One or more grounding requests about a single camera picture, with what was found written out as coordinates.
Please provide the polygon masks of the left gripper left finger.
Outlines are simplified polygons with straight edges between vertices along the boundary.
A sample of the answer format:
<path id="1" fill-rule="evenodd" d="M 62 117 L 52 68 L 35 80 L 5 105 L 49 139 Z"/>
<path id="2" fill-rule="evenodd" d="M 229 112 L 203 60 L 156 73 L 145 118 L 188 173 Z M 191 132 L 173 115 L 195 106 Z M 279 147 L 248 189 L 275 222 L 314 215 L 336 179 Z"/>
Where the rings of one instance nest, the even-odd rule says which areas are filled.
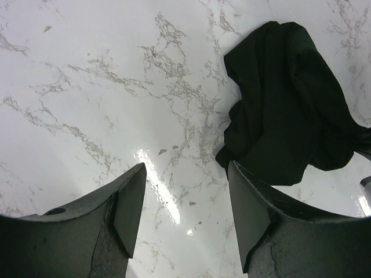
<path id="1" fill-rule="evenodd" d="M 146 166 L 43 215 L 1 217 L 2 277 L 125 277 L 133 257 Z"/>

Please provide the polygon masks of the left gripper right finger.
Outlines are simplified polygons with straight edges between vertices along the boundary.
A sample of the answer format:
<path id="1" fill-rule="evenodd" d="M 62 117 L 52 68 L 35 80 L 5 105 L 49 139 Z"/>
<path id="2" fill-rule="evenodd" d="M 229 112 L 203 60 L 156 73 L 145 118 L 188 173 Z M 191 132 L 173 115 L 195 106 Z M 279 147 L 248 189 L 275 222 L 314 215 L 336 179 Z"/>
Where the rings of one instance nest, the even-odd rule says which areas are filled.
<path id="1" fill-rule="evenodd" d="M 302 203 L 230 162 L 228 183 L 249 277 L 369 277 L 370 218 Z"/>

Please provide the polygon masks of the black t shirt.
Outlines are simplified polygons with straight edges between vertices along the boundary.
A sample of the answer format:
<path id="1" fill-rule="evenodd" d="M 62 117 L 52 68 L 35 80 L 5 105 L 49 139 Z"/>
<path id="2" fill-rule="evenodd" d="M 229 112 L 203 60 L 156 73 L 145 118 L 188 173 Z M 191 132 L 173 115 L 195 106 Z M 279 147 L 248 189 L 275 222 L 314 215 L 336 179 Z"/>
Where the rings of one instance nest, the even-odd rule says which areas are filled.
<path id="1" fill-rule="evenodd" d="M 323 171 L 370 157 L 370 129 L 357 124 L 333 72 L 307 30 L 269 21 L 224 56 L 241 99 L 230 109 L 224 169 L 238 162 L 270 185 L 299 183 L 308 165 Z"/>

